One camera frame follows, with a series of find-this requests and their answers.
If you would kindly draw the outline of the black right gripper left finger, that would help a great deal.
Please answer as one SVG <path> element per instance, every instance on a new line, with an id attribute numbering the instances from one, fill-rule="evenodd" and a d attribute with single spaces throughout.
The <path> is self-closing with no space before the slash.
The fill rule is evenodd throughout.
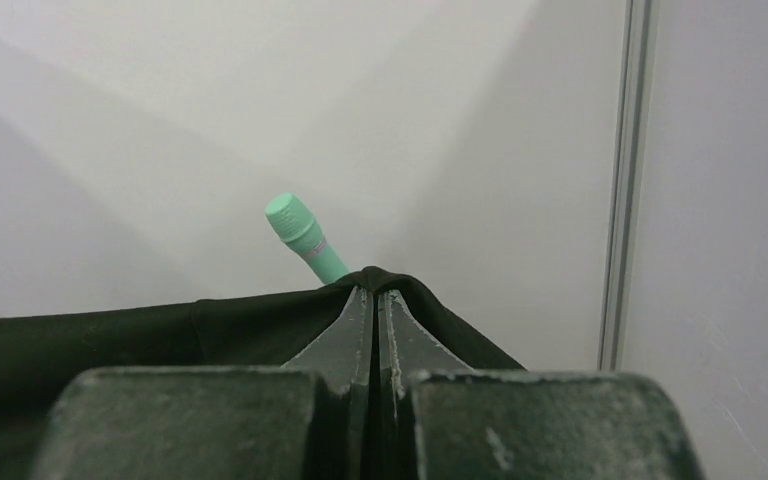
<path id="1" fill-rule="evenodd" d="M 355 287 L 337 318 L 283 367 L 317 373 L 336 395 L 365 396 L 370 382 L 372 317 L 371 294 Z"/>

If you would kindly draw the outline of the black printed t-shirt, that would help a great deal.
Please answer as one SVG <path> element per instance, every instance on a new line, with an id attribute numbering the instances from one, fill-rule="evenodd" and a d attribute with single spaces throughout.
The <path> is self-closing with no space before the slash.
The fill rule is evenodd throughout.
<path id="1" fill-rule="evenodd" d="M 331 325 L 357 287 L 399 291 L 419 323 L 467 365 L 517 367 L 418 279 L 375 266 L 313 290 L 0 318 L 0 479 L 27 476 L 49 410 L 80 373 L 111 366 L 279 365 Z"/>

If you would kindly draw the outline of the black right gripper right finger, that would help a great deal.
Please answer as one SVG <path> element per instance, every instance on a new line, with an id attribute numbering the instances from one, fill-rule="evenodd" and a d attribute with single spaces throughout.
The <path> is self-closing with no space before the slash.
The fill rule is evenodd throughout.
<path id="1" fill-rule="evenodd" d="M 406 395 L 420 370 L 472 370 L 420 324 L 398 290 L 379 296 L 379 350 L 382 383 L 393 398 Z"/>

